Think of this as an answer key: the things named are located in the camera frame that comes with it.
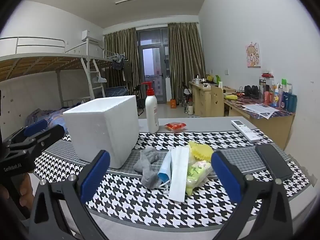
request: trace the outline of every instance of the white remote control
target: white remote control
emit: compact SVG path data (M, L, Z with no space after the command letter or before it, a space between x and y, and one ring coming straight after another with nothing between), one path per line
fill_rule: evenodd
M239 120L232 120L231 123L247 138L249 142L253 143L261 140L260 136L258 136L254 131L249 129L249 127Z

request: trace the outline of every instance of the yellow spiky object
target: yellow spiky object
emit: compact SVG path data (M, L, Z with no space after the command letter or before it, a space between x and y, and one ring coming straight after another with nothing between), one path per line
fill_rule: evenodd
M189 145L191 147L191 154L200 160L210 162L211 155L213 153L212 148L207 144L197 143L190 141Z

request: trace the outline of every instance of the human hand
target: human hand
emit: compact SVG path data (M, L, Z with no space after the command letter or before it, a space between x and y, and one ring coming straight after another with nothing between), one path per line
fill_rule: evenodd
M32 204L33 204L33 189L31 185L31 179L28 173L24 174L24 179L20 185L20 205L21 206L26 206L29 210L32 209ZM9 198L9 192L8 190L0 185L0 196L3 197L4 199Z

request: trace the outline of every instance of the red cap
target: red cap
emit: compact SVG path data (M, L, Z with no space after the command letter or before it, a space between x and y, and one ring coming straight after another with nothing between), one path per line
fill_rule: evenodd
M148 89L147 89L147 96L154 96L155 95L155 92L152 88L152 82L151 81L148 81L148 82L143 82L141 84L147 84L148 85Z

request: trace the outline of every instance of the canvas painting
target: canvas painting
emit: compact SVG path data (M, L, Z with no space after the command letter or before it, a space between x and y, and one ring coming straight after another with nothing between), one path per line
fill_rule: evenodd
M246 46L247 48L247 66L248 67L261 67L261 60L260 60L260 49L259 44L251 43Z

